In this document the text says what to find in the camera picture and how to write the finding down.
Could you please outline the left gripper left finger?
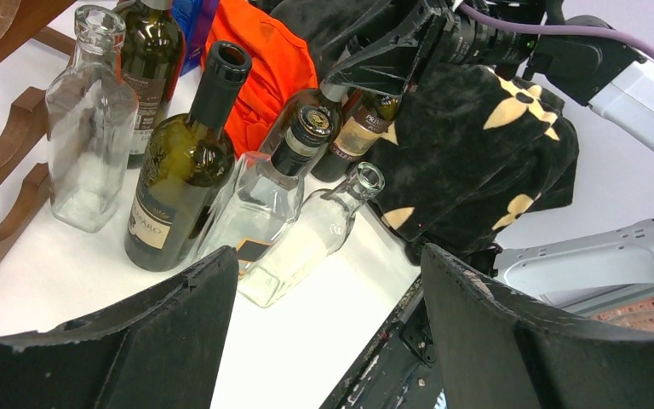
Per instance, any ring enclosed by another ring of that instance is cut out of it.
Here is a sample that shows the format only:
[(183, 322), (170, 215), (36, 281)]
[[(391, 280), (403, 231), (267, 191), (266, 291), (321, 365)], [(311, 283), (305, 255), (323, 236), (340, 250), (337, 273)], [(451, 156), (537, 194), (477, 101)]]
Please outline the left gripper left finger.
[(0, 408), (207, 408), (238, 283), (223, 246), (47, 332), (0, 337)]

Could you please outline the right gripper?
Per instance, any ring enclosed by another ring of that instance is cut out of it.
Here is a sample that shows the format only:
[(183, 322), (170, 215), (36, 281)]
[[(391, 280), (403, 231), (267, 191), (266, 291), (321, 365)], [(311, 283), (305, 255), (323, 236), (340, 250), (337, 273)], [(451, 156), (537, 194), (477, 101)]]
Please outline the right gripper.
[[(492, 18), (537, 25), (545, 2), (467, 1)], [(446, 1), (378, 1), (344, 32), (325, 45), (343, 50), (339, 42), (360, 37), (364, 47), (327, 71), (329, 84), (345, 85), (398, 96), (420, 82), (445, 52), (452, 64), (518, 65), (528, 59), (538, 36), (487, 26)]]

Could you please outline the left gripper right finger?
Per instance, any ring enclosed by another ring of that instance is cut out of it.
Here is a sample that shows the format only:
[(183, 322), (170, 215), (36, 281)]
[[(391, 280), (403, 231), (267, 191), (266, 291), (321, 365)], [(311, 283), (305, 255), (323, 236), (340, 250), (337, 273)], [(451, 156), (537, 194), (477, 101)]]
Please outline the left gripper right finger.
[(654, 332), (551, 307), (436, 245), (422, 283), (451, 408), (654, 408)]

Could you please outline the dark wine bottle brown label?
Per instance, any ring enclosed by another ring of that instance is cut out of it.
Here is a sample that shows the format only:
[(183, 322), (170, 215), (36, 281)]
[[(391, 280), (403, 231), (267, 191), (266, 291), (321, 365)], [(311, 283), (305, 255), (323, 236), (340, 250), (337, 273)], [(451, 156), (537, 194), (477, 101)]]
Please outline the dark wine bottle brown label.
[(378, 138), (387, 133), (399, 113), (401, 96), (393, 97), (361, 91), (350, 106), (352, 115), (338, 136), (328, 145), (311, 175), (322, 182), (340, 179), (365, 155)]

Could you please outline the dark wine bottle silver neck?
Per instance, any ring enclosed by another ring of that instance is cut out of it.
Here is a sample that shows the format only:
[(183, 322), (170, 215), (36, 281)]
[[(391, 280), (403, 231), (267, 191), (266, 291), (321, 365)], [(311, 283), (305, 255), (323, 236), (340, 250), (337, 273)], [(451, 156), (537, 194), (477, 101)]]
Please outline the dark wine bottle silver neck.
[(315, 131), (312, 140), (316, 141), (318, 135), (322, 138), (320, 148), (301, 171), (301, 175), (306, 176), (325, 153), (327, 144), (341, 131), (344, 123), (342, 102), (348, 91), (348, 86), (327, 84), (325, 81), (317, 88), (297, 91), (285, 103), (258, 151), (269, 155), (274, 153), (288, 130), (296, 135), (296, 130), (291, 128), (297, 121), (298, 130)]

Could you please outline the small clear glass bottle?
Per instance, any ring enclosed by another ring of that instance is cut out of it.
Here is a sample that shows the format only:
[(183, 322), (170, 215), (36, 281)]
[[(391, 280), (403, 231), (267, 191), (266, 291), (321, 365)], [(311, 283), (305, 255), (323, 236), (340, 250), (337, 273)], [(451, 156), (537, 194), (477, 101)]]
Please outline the small clear glass bottle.
[(310, 193), (294, 224), (249, 266), (238, 292), (261, 308), (272, 306), (345, 244), (357, 211), (384, 186), (382, 172), (361, 162), (336, 187)]

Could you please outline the dark green wine bottle labelled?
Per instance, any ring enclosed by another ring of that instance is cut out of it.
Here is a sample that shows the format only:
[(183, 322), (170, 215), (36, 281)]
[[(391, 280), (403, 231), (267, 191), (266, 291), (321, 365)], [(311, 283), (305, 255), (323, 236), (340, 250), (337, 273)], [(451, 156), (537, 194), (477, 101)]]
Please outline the dark green wine bottle labelled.
[(152, 132), (124, 241), (136, 266), (172, 269), (200, 235), (235, 164), (224, 127), (251, 67), (237, 44), (212, 43), (189, 112), (165, 119)]

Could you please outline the blue square glass bottle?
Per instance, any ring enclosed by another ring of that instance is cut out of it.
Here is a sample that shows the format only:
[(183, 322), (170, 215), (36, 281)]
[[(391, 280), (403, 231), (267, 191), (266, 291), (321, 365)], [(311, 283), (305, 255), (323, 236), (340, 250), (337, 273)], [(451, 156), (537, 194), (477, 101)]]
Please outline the blue square glass bottle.
[(185, 60), (181, 76), (200, 65), (219, 0), (174, 0), (172, 15), (179, 23), (186, 40)]

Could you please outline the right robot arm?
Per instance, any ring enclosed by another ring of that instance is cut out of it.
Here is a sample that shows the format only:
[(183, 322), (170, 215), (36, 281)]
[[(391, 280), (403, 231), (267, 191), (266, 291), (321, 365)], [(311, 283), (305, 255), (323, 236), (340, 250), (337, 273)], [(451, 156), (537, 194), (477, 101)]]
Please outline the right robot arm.
[(390, 134), (367, 153), (386, 186), (358, 214), (346, 244), (330, 263), (365, 278), (370, 300), (395, 302), (416, 277), (422, 247), (435, 244), (474, 264), (494, 251), (492, 267), (508, 259), (529, 268), (556, 243), (586, 244), (608, 232), (611, 252), (583, 273), (548, 279), (510, 274), (520, 290), (567, 306), (617, 281), (647, 289), (654, 274), (620, 263), (632, 240), (654, 239), (654, 152), (624, 122), (654, 141), (643, 110), (583, 103), (600, 99), (612, 79), (649, 79), (634, 87), (654, 104), (654, 65), (625, 42), (594, 40), (594, 82), (571, 89), (560, 78), (535, 83), (516, 76), (538, 50), (558, 56), (554, 66), (580, 70), (563, 40), (497, 32), (469, 22), (444, 1), (329, 1), (319, 18), (300, 26), (318, 77), (363, 90), (402, 94)]

